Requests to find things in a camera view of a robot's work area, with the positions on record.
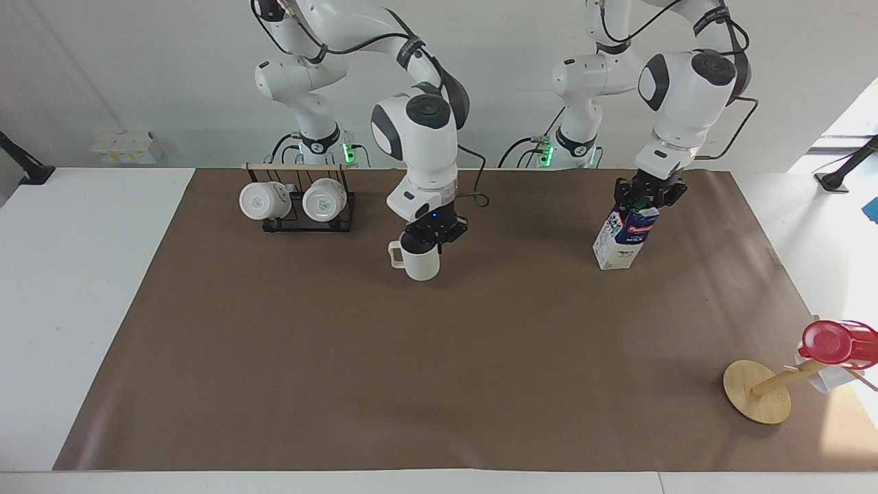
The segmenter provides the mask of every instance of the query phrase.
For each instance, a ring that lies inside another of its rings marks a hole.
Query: mug
[[[279,182],[248,184],[238,197],[241,211],[251,220],[283,218],[292,209],[292,199],[286,185]]]
[[[387,252],[390,254],[390,265],[394,269],[405,269],[406,274],[412,280],[432,280],[439,273],[439,248],[434,245],[429,251],[411,252],[406,247],[407,243],[399,240],[390,242],[387,246]],[[401,252],[401,261],[396,259],[395,251]]]
[[[334,220],[347,205],[348,192],[344,185],[332,178],[315,181],[302,198],[305,214],[316,222]]]

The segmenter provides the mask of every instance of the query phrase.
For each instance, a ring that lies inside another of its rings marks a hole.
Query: white table
[[[52,468],[191,175],[61,169],[42,187],[19,188],[0,208],[0,471]],[[849,183],[860,192],[848,196],[817,194],[813,180],[803,176],[736,179],[813,312],[878,320],[878,308],[864,293],[874,293],[868,275],[878,272],[878,260],[869,246],[873,251],[878,225],[859,211],[872,199],[865,191],[878,191],[878,174]],[[857,235],[848,235],[851,230]],[[841,260],[833,261],[838,255]],[[40,309],[33,308],[34,300]],[[790,344],[792,350],[795,342]],[[878,415],[878,406],[873,412]],[[878,474],[0,474],[0,492],[70,493],[806,493],[868,491],[875,485]]]

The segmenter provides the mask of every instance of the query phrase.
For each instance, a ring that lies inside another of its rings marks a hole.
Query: green light
[[[348,164],[354,163],[356,160],[356,155],[353,150],[351,150],[350,146],[347,143],[342,144],[342,149],[344,149],[344,159],[348,162]]]
[[[540,164],[542,166],[550,166],[551,165],[551,157],[555,154],[555,146],[551,144],[546,145],[546,149],[543,149],[543,157],[540,158]]]

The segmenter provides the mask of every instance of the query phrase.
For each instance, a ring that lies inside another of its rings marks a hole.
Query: blue and white carton
[[[601,269],[630,268],[658,219],[659,210],[655,207],[631,209],[627,216],[618,206],[614,207],[594,242],[594,255]]]

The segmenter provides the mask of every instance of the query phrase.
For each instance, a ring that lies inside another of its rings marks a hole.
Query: white power box
[[[156,164],[164,152],[152,132],[103,134],[91,148],[100,163]]]

